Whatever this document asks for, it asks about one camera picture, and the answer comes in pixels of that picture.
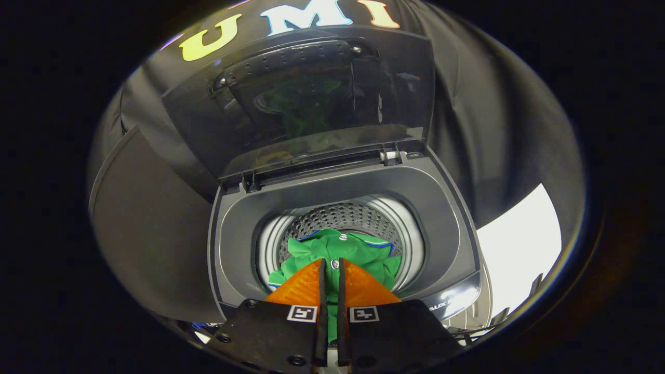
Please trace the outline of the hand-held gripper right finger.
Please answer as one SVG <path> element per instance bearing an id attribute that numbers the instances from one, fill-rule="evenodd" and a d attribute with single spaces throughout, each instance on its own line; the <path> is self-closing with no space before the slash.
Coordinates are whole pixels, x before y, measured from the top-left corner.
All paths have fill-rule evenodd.
<path id="1" fill-rule="evenodd" d="M 400 300 L 347 259 L 339 271 L 339 365 L 350 373 L 420 373 L 461 353 L 423 301 Z"/>

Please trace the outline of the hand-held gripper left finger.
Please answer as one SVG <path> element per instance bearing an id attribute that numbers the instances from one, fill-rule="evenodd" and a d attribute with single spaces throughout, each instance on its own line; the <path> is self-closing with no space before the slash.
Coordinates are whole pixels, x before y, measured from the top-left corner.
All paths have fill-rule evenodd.
<path id="1" fill-rule="evenodd" d="M 249 373 L 316 373 L 327 365 L 326 261 L 304 266 L 265 300 L 245 300 L 211 336 L 213 355 Z"/>

